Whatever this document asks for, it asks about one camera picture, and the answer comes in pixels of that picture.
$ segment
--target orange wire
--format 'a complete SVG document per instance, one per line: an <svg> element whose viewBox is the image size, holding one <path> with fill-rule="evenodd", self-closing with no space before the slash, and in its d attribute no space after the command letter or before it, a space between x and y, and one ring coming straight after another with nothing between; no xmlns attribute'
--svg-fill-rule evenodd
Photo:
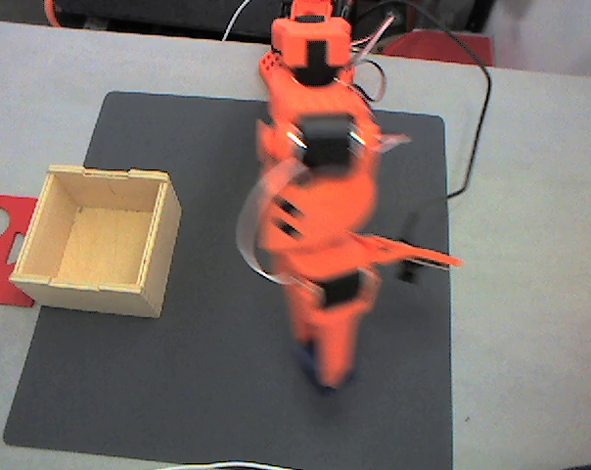
<svg viewBox="0 0 591 470"><path fill-rule="evenodd" d="M61 24L57 20L57 15L54 11L54 0L43 0L43 10L48 22L54 27L61 27Z"/></svg>

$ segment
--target cable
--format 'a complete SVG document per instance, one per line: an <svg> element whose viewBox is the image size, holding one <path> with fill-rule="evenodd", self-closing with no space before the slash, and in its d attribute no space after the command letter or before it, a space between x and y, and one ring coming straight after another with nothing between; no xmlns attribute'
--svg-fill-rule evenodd
<svg viewBox="0 0 591 470"><path fill-rule="evenodd" d="M53 27L62 27L54 11L54 0L43 0L43 11L45 12L45 17L48 19L48 23Z"/></svg>
<svg viewBox="0 0 591 470"><path fill-rule="evenodd" d="M239 15L244 10L244 8L248 5L249 2L250 2L250 0L244 0L243 2L241 2L241 5L239 6L239 8L237 10L235 10L235 13L233 14L232 18L230 19L230 22L226 26L226 30L224 31L224 35L221 38L222 42L226 40L226 38L228 37L228 34L230 34L230 30L235 25L235 21L237 20L237 18L239 17Z"/></svg>
<svg viewBox="0 0 591 470"><path fill-rule="evenodd" d="M487 111L487 107L489 106L489 98L491 97L491 75L489 74L489 70L487 70L486 65L477 56L477 54L470 48L470 46L468 46L452 30L450 30L449 27L447 27L445 24L443 24L437 18L435 18L423 6L421 6L419 4L415 4L415 3L410 2L408 0L386 0L381 3L378 3L377 5L373 6L369 10L366 10L365 12L363 12L363 14L361 14L354 22L354 26L356 26L359 22L363 21L364 18L368 17L373 12L380 10L381 8L391 6L391 5L401 5L401 6L406 5L408 7L412 7L415 10L417 10L421 15L423 15L427 20L434 23L437 27L439 27L441 30L443 30L443 32L445 32L449 37L454 39L454 41L459 46L461 46L463 48L463 50L465 52L467 52L472 57L472 59L474 59L474 61L480 67L480 70L484 74L484 77L486 78L486 82L487 82L487 88L486 88L486 92L484 95L484 101L482 104L482 110L480 112L480 118L478 119L476 134L474 135L474 143L472 144L472 151L470 153L470 159L468 161L468 165L467 165L467 168L465 171L465 178L464 178L463 184L461 185L461 187L459 189L451 192L445 198L436 198L436 199L428 200L424 204L420 205L417 209L415 209L411 213L409 213L409 216L407 217L407 220L405 222L403 234L400 237L400 238L406 240L406 239L411 238L410 237L411 232L413 231L414 226L417 224L417 222L419 220L419 214L418 214L419 211L425 209L427 206L429 206L432 203L441 201L442 199L449 201L450 199L456 198L457 196L460 196L465 191L467 191L468 187L470 186L472 171L474 170L474 163L476 161L478 141L480 140L480 133L482 131L482 124L484 122L484 117L485 117L485 114Z"/></svg>
<svg viewBox="0 0 591 470"><path fill-rule="evenodd" d="M367 91L365 91L365 89L361 85L358 85L356 83L351 83L348 86L350 88L352 88L354 91L356 91L359 95L361 95L361 97L365 101L368 101L370 103L378 103L379 101L381 101L383 99L383 97L385 96L385 92L386 92L385 70L380 66L380 64L377 64L376 62L374 62L370 59L363 59L363 60L361 60L359 65L360 64L370 64L370 65L374 66L376 68L376 70L379 72L379 74L381 75L381 86L378 90L378 93L376 94L376 96L372 97Z"/></svg>
<svg viewBox="0 0 591 470"><path fill-rule="evenodd" d="M290 284L293 279L284 273L270 274L261 267L256 258L256 232L276 195L305 171L308 168L296 159L284 160L266 171L246 197L237 219L235 236L239 253L253 271L277 284Z"/></svg>
<svg viewBox="0 0 591 470"><path fill-rule="evenodd" d="M367 56L370 51L374 48L376 43L379 41L383 33L386 31L388 27L395 21L394 15L389 15L383 23L378 27L376 32L372 35L372 38L368 41L367 45L363 48L361 52L356 54L352 60L350 61L351 66L358 66L360 62L363 61L363 58Z"/></svg>
<svg viewBox="0 0 591 470"><path fill-rule="evenodd" d="M178 465L176 467L164 467L157 470L216 470L216 469L238 469L238 468L252 468L255 470L294 470L293 468L277 467L275 465L267 465L264 463L254 462L214 462L214 463L197 463L190 465Z"/></svg>

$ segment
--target red object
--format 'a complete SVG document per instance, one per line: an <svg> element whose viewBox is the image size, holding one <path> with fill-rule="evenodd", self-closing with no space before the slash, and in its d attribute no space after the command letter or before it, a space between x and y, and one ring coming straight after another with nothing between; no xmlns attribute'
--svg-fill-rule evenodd
<svg viewBox="0 0 591 470"><path fill-rule="evenodd" d="M386 137L353 86L350 25L331 18L330 5L295 0L291 17L273 23L272 50L259 64L272 123L258 124L257 150L271 201L260 215L260 244L286 279L293 333L311 351L315 380L334 389L350 375L360 320L374 305L376 264L462 261L353 231L376 208ZM288 162L307 166L308 180L285 185L289 177L275 169Z"/></svg>
<svg viewBox="0 0 591 470"><path fill-rule="evenodd" d="M486 66L493 66L493 46L491 38L482 34L457 33ZM445 32L431 29L418 29L403 34L391 42L383 54L393 57L408 57L430 61L473 64L476 62Z"/></svg>
<svg viewBox="0 0 591 470"><path fill-rule="evenodd" d="M34 304L33 299L9 281L15 263L8 264L8 261L15 237L18 233L25 235L36 203L35 198L0 195L0 209L9 213L9 226L0 235L0 304L5 306L32 306Z"/></svg>

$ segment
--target black cable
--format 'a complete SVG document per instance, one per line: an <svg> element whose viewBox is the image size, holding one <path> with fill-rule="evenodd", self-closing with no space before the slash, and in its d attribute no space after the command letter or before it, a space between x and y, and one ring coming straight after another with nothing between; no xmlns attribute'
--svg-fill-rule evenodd
<svg viewBox="0 0 591 470"><path fill-rule="evenodd" d="M474 59L474 61L480 67L480 70L482 71L482 73L484 74L484 77L487 80L487 89L486 89L486 92L484 95L484 102L482 104L482 111L480 112L480 118L478 120L476 134L474 135L474 143L472 144L472 152L470 153L470 159L468 161L468 166L465 171L465 179L463 181L463 184L461 185L461 187L459 189L451 192L445 198L436 198L436 199L428 200L424 204L422 204L419 208L417 208L416 210L413 210L411 213L409 213L409 216L407 217L407 220L405 222L405 227L404 227L402 236L400 237L401 239L406 240L406 239L411 238L411 236L410 236L411 232L413 231L414 226L419 221L419 211L425 209L427 206L429 206L432 203L439 202L441 200L445 201L445 200L450 200L452 198L456 198L457 196L460 196L461 194L463 194L470 186L472 171L474 170L474 163L476 161L478 141L480 139L480 133L482 131L482 124L484 122L484 116L486 114L487 107L489 105L489 98L491 97L491 75L489 74L489 70L487 70L486 65L477 56L477 54L470 48L470 46L468 46L452 30L450 30L449 27L447 27L445 24L443 24L437 18L435 18L423 6L421 6L419 4L415 4L415 3L410 2L408 0L386 0L381 3L378 3L378 4L374 5L373 7L371 7L370 9L363 12L361 15L359 15L356 18L353 27L356 27L356 25L359 22L363 21L364 18L368 17L373 12L376 12L382 8L387 8L392 5L393 6L400 5L400 6L412 7L415 10L417 10L421 15L423 15L427 20L434 23L437 27L439 27L441 30L443 30L443 32L445 32L449 37L454 39L454 41L459 46L461 46L463 48L463 50L465 52L467 52L472 57L472 59Z"/></svg>

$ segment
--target white cable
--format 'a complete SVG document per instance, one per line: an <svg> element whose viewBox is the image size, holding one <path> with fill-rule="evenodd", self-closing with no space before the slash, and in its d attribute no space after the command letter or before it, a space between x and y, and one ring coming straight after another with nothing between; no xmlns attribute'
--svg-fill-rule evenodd
<svg viewBox="0 0 591 470"><path fill-rule="evenodd" d="M249 267L277 284L289 284L291 277L284 274L270 274L256 258L256 232L261 218L267 212L274 198L297 176L308 168L296 159L285 160L268 170L251 189L237 220L237 248Z"/></svg>
<svg viewBox="0 0 591 470"><path fill-rule="evenodd" d="M224 31L224 35L221 38L222 42L226 40L226 38L228 37L228 34L230 34L230 30L235 25L235 21L237 20L237 17L241 14L241 12L244 10L244 8L248 5L248 3L250 1L251 0L244 0L243 2L241 2L241 5L239 6L239 8L237 10L235 10L233 17L230 19L230 22L228 23L228 25L226 26L226 30Z"/></svg>
<svg viewBox="0 0 591 470"><path fill-rule="evenodd" d="M237 469L237 468L253 468L255 470L294 470L293 468L277 467L275 465L266 465L264 463L254 462L214 462L214 463L196 463L191 465L178 465L176 467L165 467L157 470L215 470L215 469Z"/></svg>
<svg viewBox="0 0 591 470"><path fill-rule="evenodd" d="M378 30L372 35L372 38L367 43L367 45L361 50L361 52L359 52L356 56L354 56L352 58L352 61L350 63L353 66L358 66L359 62L361 62L363 60L363 58L365 56L367 56L372 49L374 49L374 46L376 45L378 40L381 38L383 33L386 31L386 29L388 27L390 27L394 21L395 21L394 15L388 16L386 18L386 20L383 21L383 23L379 26Z"/></svg>

